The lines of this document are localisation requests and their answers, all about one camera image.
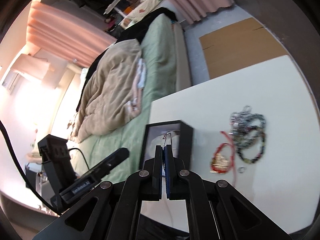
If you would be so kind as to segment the black jewelry box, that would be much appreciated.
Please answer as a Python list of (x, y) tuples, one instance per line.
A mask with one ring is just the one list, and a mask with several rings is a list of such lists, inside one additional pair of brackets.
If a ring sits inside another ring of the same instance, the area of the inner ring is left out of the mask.
[(155, 156), (156, 146), (171, 145), (175, 158), (181, 159), (190, 168), (194, 129), (182, 120), (147, 124), (145, 127), (139, 169), (146, 160)]

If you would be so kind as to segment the green bed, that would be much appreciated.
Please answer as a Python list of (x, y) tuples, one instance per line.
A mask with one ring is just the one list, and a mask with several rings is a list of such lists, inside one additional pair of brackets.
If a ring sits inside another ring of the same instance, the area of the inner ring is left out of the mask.
[(151, 104), (176, 92), (177, 60), (173, 27), (172, 20), (161, 14), (150, 24), (143, 41), (139, 43), (146, 67), (141, 113), (107, 135), (91, 135), (82, 142), (75, 137), (81, 153), (72, 159), (72, 165), (78, 174), (84, 174), (121, 147), (127, 148), (130, 155), (106, 175), (105, 180), (117, 183), (138, 171)]

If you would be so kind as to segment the flattened cardboard sheet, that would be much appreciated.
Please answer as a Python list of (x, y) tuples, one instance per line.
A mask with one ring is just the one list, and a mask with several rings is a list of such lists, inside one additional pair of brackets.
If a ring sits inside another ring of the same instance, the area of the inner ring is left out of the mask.
[(209, 78), (214, 79), (287, 54), (255, 18), (248, 18), (200, 37)]

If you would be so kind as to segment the beige blanket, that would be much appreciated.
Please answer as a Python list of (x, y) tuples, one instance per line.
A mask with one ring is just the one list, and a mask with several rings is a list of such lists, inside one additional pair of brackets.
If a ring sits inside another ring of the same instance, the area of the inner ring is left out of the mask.
[(107, 135), (142, 110), (146, 67), (136, 39), (116, 43), (104, 53), (85, 85), (73, 132), (78, 142)]

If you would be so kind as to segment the black garment on bed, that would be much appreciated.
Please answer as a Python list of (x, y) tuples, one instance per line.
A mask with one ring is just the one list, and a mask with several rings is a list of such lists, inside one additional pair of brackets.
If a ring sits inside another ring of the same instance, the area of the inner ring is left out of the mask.
[[(177, 22), (176, 14), (173, 11), (171, 11), (167, 8), (164, 8), (164, 7), (160, 7), (158, 9), (156, 9), (155, 11), (147, 14), (138, 23), (136, 23), (136, 24), (132, 25), (131, 27), (122, 31), (120, 33), (119, 37), (117, 38), (116, 43), (121, 42), (121, 41), (125, 41), (125, 40), (132, 40), (132, 39), (137, 39), (138, 42), (141, 43), (143, 41), (146, 33), (148, 32), (150, 24), (161, 14), (164, 14), (170, 20)], [(79, 111), (79, 108), (81, 105), (81, 99), (82, 99), (82, 95), (84, 93), (85, 87), (86, 87), (88, 81), (90, 80), (90, 78), (92, 77), (92, 75), (94, 74), (94, 72), (97, 70), (98, 63), (102, 59), (102, 57), (106, 53), (106, 51), (107, 51), (107, 49), (105, 49), (100, 55), (98, 55), (98, 57), (93, 61), (93, 63), (91, 64), (91, 66), (88, 69), (87, 75), (85, 77), (84, 86), (81, 91), (80, 100), (79, 100), (78, 105), (76, 107), (76, 112)]]

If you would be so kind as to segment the floral pillow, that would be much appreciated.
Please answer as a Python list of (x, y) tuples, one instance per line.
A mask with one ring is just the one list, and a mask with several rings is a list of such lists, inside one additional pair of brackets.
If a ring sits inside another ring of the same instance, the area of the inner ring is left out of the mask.
[(126, 29), (141, 21), (147, 14), (154, 11), (161, 1), (163, 0), (140, 0), (139, 5), (124, 17), (120, 26)]

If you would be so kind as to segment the pink window curtain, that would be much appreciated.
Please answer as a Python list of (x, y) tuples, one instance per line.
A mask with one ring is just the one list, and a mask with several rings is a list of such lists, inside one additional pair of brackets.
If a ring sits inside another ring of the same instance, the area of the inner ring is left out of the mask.
[(88, 68), (115, 41), (113, 36), (63, 10), (31, 3), (26, 42), (57, 57)]

